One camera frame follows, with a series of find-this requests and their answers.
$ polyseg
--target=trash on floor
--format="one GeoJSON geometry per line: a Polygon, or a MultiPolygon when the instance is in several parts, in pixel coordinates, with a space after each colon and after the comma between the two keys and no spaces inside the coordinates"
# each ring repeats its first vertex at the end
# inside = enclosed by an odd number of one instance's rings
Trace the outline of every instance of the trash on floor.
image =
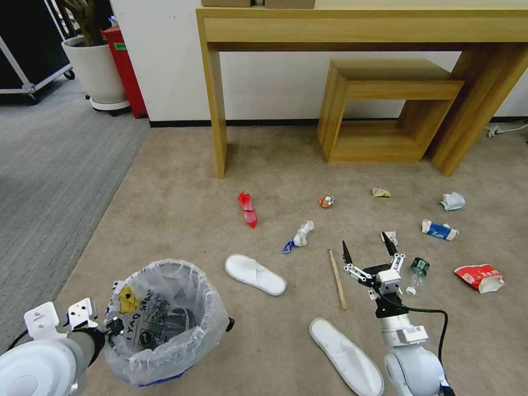
{"type": "Polygon", "coordinates": [[[458,267],[454,273],[480,293],[496,292],[504,286],[502,274],[489,264],[458,267]]]}
{"type": "Polygon", "coordinates": [[[453,240],[460,234],[458,230],[451,228],[449,224],[433,223],[429,220],[422,221],[422,232],[440,239],[453,240]]]}
{"type": "Polygon", "coordinates": [[[310,323],[310,335],[352,391],[360,396],[380,396],[385,388],[374,362],[326,319],[310,323]]]}
{"type": "MultiPolygon", "coordinates": [[[[385,242],[385,238],[383,237],[383,231],[379,234],[381,235],[381,242],[385,242]]],[[[385,235],[394,244],[394,246],[398,246],[398,240],[396,239],[396,231],[385,231],[385,235]]]]}
{"type": "Polygon", "coordinates": [[[389,190],[385,190],[385,189],[382,189],[382,188],[379,188],[379,187],[374,187],[372,189],[372,196],[382,197],[382,198],[390,198],[390,197],[392,197],[392,195],[389,192],[389,190]]]}
{"type": "Polygon", "coordinates": [[[301,247],[306,246],[308,243],[306,241],[306,235],[314,229],[314,222],[312,220],[305,221],[301,227],[297,230],[296,235],[293,237],[293,239],[290,239],[284,249],[282,250],[282,253],[288,254],[292,251],[292,249],[295,246],[301,247]]]}
{"type": "Polygon", "coordinates": [[[331,195],[327,195],[324,198],[319,199],[319,205],[321,205],[323,208],[328,209],[334,204],[334,197],[331,195]]]}
{"type": "Polygon", "coordinates": [[[234,254],[225,260],[225,271],[239,282],[278,296],[286,290],[286,280],[258,263],[253,258],[234,254]]]}
{"type": "Polygon", "coordinates": [[[447,211],[457,210],[466,204],[466,200],[458,192],[452,192],[451,194],[442,194],[444,199],[440,202],[444,209],[447,211]]]}
{"type": "Polygon", "coordinates": [[[294,247],[295,247],[295,242],[293,242],[293,239],[290,239],[288,243],[286,244],[286,246],[282,249],[282,253],[288,254],[293,250],[294,247]]]}
{"type": "Polygon", "coordinates": [[[411,272],[411,285],[407,286],[405,292],[409,295],[416,295],[416,289],[424,281],[427,276],[427,271],[431,265],[420,257],[415,257],[412,261],[411,267],[409,268],[411,272]]]}
{"type": "Polygon", "coordinates": [[[180,377],[219,343],[230,323],[215,287],[189,262],[155,261],[116,283],[104,320],[118,317],[125,330],[109,340],[104,354],[110,369],[133,385],[180,377]]]}
{"type": "Polygon", "coordinates": [[[347,301],[345,300],[345,295],[343,294],[343,286],[341,285],[341,276],[339,275],[339,271],[337,270],[336,260],[334,259],[334,253],[332,252],[332,249],[328,249],[328,253],[330,254],[330,261],[332,263],[332,268],[334,270],[335,283],[337,285],[339,301],[341,302],[341,309],[345,310],[347,309],[347,301]]]}
{"type": "Polygon", "coordinates": [[[246,223],[249,224],[251,228],[255,228],[257,225],[257,213],[253,209],[253,199],[251,198],[251,195],[242,191],[238,195],[238,200],[244,210],[244,219],[246,220],[246,223]]]}

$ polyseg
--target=wooden table leg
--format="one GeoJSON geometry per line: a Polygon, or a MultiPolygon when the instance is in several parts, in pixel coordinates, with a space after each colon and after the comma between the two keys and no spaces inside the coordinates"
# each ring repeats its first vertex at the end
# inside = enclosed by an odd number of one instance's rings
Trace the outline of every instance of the wooden table leg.
{"type": "Polygon", "coordinates": [[[525,43],[475,44],[460,55],[452,75],[464,86],[428,150],[445,176],[453,174],[527,67],[525,43]]]}
{"type": "Polygon", "coordinates": [[[226,112],[224,110],[224,93],[222,90],[222,71],[220,53],[209,48],[205,37],[204,20],[198,17],[198,31],[202,49],[203,71],[209,99],[209,113],[213,131],[213,145],[216,154],[218,178],[224,178],[227,156],[226,112]]]}

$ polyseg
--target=red plastic wrapper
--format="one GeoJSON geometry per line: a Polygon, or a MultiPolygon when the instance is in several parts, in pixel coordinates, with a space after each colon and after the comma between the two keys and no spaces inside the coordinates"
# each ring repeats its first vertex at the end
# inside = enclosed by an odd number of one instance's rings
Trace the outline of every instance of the red plastic wrapper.
{"type": "Polygon", "coordinates": [[[458,267],[454,273],[480,293],[496,292],[504,286],[502,274],[489,264],[458,267]]]}
{"type": "Polygon", "coordinates": [[[251,198],[251,195],[242,191],[238,195],[238,200],[244,210],[244,219],[246,220],[246,223],[249,224],[251,228],[255,228],[257,225],[257,213],[253,210],[253,199],[251,198]]]}

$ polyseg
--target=black cable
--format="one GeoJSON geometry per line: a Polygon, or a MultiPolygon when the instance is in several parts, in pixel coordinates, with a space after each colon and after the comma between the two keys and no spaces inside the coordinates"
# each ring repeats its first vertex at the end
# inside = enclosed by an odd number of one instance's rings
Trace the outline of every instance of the black cable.
{"type": "Polygon", "coordinates": [[[15,338],[15,341],[11,343],[11,345],[7,348],[7,350],[8,351],[12,350],[18,344],[18,341],[20,341],[23,336],[27,335],[27,333],[28,333],[28,330],[27,329],[24,330],[18,337],[15,338]]]}
{"type": "Polygon", "coordinates": [[[394,305],[394,306],[396,306],[398,308],[403,308],[403,309],[406,309],[406,310],[409,310],[409,311],[414,311],[414,312],[424,312],[426,314],[442,314],[444,316],[444,326],[442,328],[442,334],[440,334],[440,342],[438,343],[438,360],[443,365],[443,363],[442,363],[442,348],[444,346],[444,338],[446,337],[447,323],[449,321],[449,317],[447,315],[447,312],[442,311],[442,310],[430,310],[430,309],[424,309],[424,308],[411,308],[411,307],[408,307],[408,306],[403,305],[403,304],[397,304],[396,302],[390,301],[387,297],[385,297],[383,294],[381,294],[380,290],[378,288],[374,288],[374,290],[376,291],[376,293],[379,296],[381,296],[382,299],[384,299],[388,303],[390,303],[390,304],[392,304],[392,305],[394,305]]]}

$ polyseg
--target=white wall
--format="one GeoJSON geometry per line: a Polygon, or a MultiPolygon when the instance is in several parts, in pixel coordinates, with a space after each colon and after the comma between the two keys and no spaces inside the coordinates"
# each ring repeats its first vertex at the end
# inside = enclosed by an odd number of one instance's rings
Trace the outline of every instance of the white wall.
{"type": "MultiPolygon", "coordinates": [[[[195,8],[200,0],[112,0],[151,121],[209,119],[195,8]]],[[[222,53],[227,119],[318,118],[332,57],[420,56],[451,71],[458,53],[222,53]]],[[[395,117],[398,102],[360,102],[348,117],[395,117]]],[[[498,116],[528,116],[528,73],[498,116]]]]}

